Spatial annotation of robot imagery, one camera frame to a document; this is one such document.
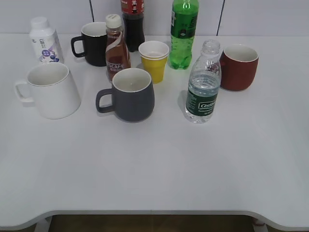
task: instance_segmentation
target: green label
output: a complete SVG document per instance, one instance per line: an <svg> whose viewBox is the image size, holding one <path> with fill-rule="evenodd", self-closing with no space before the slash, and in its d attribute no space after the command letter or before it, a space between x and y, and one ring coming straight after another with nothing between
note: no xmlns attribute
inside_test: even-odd
<svg viewBox="0 0 309 232"><path fill-rule="evenodd" d="M195 35L197 28L197 12L194 14L180 14L172 11L171 35L179 39L188 39Z"/></svg>
<svg viewBox="0 0 309 232"><path fill-rule="evenodd" d="M205 98L188 91L186 108L193 115L208 116L214 110L217 96L218 94Z"/></svg>

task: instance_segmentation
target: green soda bottle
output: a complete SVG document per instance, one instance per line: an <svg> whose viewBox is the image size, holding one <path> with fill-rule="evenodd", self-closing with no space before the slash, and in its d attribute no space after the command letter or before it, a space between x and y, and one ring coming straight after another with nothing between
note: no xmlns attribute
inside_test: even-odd
<svg viewBox="0 0 309 232"><path fill-rule="evenodd" d="M198 0L174 0L172 10L169 65L187 69L192 59L192 45L197 27Z"/></svg>

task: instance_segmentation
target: white plastic bottle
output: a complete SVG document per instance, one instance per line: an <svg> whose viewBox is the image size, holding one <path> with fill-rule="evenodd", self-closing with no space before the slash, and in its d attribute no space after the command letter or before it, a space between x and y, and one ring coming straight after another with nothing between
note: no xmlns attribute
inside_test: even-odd
<svg viewBox="0 0 309 232"><path fill-rule="evenodd" d="M49 62L63 63L63 55L55 29L49 26L45 17L31 20L32 30L29 34L36 58L43 64Z"/></svg>

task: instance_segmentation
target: yellow paper cup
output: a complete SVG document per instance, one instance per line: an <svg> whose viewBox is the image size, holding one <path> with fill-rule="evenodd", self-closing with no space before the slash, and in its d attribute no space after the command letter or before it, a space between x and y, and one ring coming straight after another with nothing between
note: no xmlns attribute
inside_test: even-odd
<svg viewBox="0 0 309 232"><path fill-rule="evenodd" d="M163 81L164 69L165 69L165 64L167 60L168 60L168 57L165 57L163 59L158 59L158 60L147 59L147 58L141 57L141 61L144 65L144 69L150 73L154 84L157 84Z"/></svg>
<svg viewBox="0 0 309 232"><path fill-rule="evenodd" d="M150 73L153 83L163 81L169 46L159 41L148 41L140 45L139 52L144 69Z"/></svg>

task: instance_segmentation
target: dark soda bottle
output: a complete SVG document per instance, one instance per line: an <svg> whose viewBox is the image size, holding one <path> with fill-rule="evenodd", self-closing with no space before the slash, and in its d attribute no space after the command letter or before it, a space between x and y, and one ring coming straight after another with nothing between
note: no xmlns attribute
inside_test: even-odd
<svg viewBox="0 0 309 232"><path fill-rule="evenodd" d="M138 51L145 42L143 31L144 0L121 0L125 23L125 41L130 52Z"/></svg>

